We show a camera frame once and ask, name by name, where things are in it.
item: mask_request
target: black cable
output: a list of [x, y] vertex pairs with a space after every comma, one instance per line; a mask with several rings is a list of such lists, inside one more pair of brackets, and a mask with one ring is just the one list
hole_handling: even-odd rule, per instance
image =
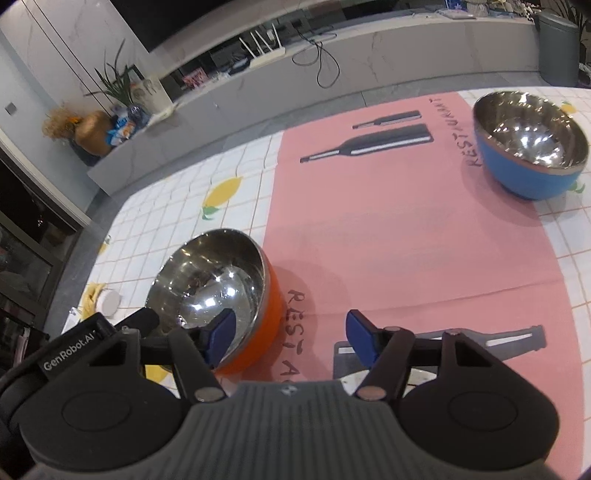
[[[308, 51], [310, 49], [310, 47], [306, 47], [306, 48], [304, 48], [304, 50], [300, 50], [299, 52], [294, 53], [291, 56], [291, 61], [295, 65], [297, 65], [298, 67], [311, 67], [313, 64], [315, 64], [316, 62], [318, 62], [319, 66], [318, 66], [318, 74], [316, 74], [316, 83], [318, 84], [318, 86], [320, 88], [323, 88], [323, 89], [328, 89], [328, 88], [332, 87], [336, 83], [336, 81], [339, 79], [339, 77], [340, 77], [340, 65], [339, 65], [339, 62], [336, 61], [336, 58], [332, 55], [332, 53], [330, 53], [328, 50], [326, 50], [326, 48], [324, 48], [322, 41], [316, 41], [314, 39], [306, 38], [305, 36], [303, 36], [300, 33], [300, 31], [297, 28], [295, 29], [295, 31], [297, 32], [297, 34], [302, 39], [306, 40], [312, 47], [315, 47], [316, 48], [316, 58], [314, 58], [314, 60], [312, 60], [311, 62], [306, 62], [306, 63], [299, 63], [299, 62], [296, 61], [296, 58], [295, 57], [297, 55], [299, 55], [300, 53], [304, 53], [304, 52], [306, 52], [306, 51]], [[336, 33], [331, 33], [330, 35], [333, 35], [330, 38], [336, 38], [337, 37], [337, 34]], [[323, 53], [326, 53], [331, 59], [333, 59], [333, 62], [335, 63], [335, 65], [337, 67], [336, 77], [328, 85], [322, 85], [320, 83], [320, 73], [322, 72], [322, 54]]]

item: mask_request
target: blue bowl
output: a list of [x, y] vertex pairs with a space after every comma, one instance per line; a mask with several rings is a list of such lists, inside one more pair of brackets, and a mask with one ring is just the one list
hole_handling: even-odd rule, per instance
[[589, 144], [557, 105], [523, 92], [495, 92], [474, 106], [483, 162], [515, 195], [548, 199], [568, 190], [583, 171]]

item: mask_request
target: kitchen counter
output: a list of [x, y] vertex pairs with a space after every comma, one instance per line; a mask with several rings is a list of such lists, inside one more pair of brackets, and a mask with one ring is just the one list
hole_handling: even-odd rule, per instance
[[[450, 20], [417, 14], [317, 39], [339, 62], [340, 77], [331, 88], [318, 86], [317, 65], [300, 67], [292, 61], [294, 54], [300, 63], [311, 61], [316, 49], [305, 43], [289, 46], [278, 59], [186, 94], [172, 117], [115, 148], [88, 175], [113, 194], [196, 148], [297, 108], [411, 80], [538, 70], [534, 25], [520, 18]], [[330, 83], [336, 73], [325, 56], [321, 83]]]

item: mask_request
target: white container lid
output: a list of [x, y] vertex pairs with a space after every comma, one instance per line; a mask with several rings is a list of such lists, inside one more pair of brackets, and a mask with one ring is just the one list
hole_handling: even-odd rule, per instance
[[115, 290], [104, 289], [96, 299], [96, 311], [101, 312], [105, 317], [115, 314], [121, 303], [121, 295]]

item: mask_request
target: yellow lemon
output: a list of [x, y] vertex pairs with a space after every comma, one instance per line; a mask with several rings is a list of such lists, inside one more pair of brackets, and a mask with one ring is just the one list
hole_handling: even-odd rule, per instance
[[218, 207], [226, 203], [238, 191], [242, 177], [224, 180], [215, 187], [203, 202], [203, 207]]
[[102, 245], [99, 248], [99, 255], [104, 253], [107, 250], [107, 247], [111, 244], [111, 236], [107, 235], [105, 240], [103, 241]]
[[146, 378], [152, 382], [160, 383], [168, 375], [168, 372], [159, 365], [146, 365]]
[[562, 102], [562, 106], [560, 107], [562, 109], [562, 111], [564, 113], [566, 113], [567, 115], [572, 115], [574, 113], [577, 113], [577, 109], [574, 107], [574, 105], [570, 102]]

